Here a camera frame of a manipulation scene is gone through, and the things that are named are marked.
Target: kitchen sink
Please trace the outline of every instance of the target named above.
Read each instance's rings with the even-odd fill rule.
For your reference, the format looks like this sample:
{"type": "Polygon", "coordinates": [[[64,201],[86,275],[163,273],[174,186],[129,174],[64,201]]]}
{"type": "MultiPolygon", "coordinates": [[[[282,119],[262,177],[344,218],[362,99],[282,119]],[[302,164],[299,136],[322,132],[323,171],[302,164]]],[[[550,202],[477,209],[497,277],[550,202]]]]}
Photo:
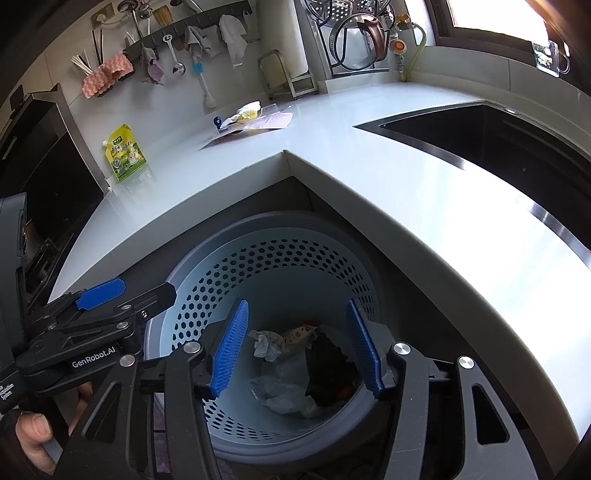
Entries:
{"type": "Polygon", "coordinates": [[[591,267],[591,162],[568,140],[490,102],[404,113],[358,128],[503,179],[533,200],[531,213],[591,267]]]}

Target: human hand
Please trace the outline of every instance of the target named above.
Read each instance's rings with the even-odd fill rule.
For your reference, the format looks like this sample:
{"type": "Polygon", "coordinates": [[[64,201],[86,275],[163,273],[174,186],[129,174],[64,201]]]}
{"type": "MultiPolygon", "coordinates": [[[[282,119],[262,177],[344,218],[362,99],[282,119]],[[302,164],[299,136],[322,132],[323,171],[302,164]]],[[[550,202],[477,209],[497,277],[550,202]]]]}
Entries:
{"type": "MultiPolygon", "coordinates": [[[[80,400],[68,428],[70,435],[88,406],[88,401],[92,396],[92,385],[90,383],[82,384],[78,386],[78,392],[80,400]]],[[[51,426],[45,416],[40,413],[22,414],[17,420],[15,432],[22,451],[31,463],[42,472],[53,475],[56,463],[43,448],[43,443],[49,442],[53,438],[51,426]]]]}

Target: perforated basket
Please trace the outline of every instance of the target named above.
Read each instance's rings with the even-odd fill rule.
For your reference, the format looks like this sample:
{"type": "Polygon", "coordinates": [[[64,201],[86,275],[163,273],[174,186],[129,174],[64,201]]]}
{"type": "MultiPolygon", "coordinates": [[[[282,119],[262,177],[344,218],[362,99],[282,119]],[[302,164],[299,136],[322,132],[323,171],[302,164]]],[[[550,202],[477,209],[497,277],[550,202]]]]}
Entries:
{"type": "MultiPolygon", "coordinates": [[[[168,281],[175,305],[152,319],[145,336],[148,358],[170,354],[223,320],[236,298],[249,302],[249,330],[284,332],[306,321],[354,360],[345,328],[345,306],[359,299],[370,320],[379,321],[377,276],[359,245],[314,214],[278,212],[238,222],[190,252],[168,281]]],[[[248,380],[261,374],[246,338],[229,387],[205,403],[217,456],[242,463],[284,463],[319,452],[350,432],[375,404],[362,385],[331,417],[281,416],[261,406],[248,380]]]]}

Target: blue gripper pad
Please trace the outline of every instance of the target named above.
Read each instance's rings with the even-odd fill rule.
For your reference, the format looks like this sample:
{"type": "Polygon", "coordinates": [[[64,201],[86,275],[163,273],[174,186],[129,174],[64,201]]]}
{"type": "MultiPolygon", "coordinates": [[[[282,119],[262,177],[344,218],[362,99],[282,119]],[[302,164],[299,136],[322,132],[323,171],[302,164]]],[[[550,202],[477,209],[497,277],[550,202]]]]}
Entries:
{"type": "Polygon", "coordinates": [[[242,300],[234,310],[226,334],[213,357],[213,376],[209,388],[214,398],[218,398],[230,384],[247,328],[248,302],[242,300]]]}
{"type": "Polygon", "coordinates": [[[76,308],[78,310],[92,310],[124,293],[125,282],[120,278],[114,278],[82,293],[80,298],[76,300],[76,308]]]}
{"type": "Polygon", "coordinates": [[[378,398],[386,390],[382,381],[380,357],[354,300],[347,302],[346,320],[361,378],[367,389],[378,398]]]}

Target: window frame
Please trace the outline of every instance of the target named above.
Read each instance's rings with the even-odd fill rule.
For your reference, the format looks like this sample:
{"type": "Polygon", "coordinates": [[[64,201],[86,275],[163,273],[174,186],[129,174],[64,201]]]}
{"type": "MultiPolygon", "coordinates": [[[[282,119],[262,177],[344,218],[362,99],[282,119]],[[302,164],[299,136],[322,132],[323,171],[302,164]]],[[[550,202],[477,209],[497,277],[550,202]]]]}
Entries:
{"type": "Polygon", "coordinates": [[[530,41],[503,33],[456,27],[447,0],[425,0],[425,4],[437,46],[491,53],[536,66],[530,41]]]}

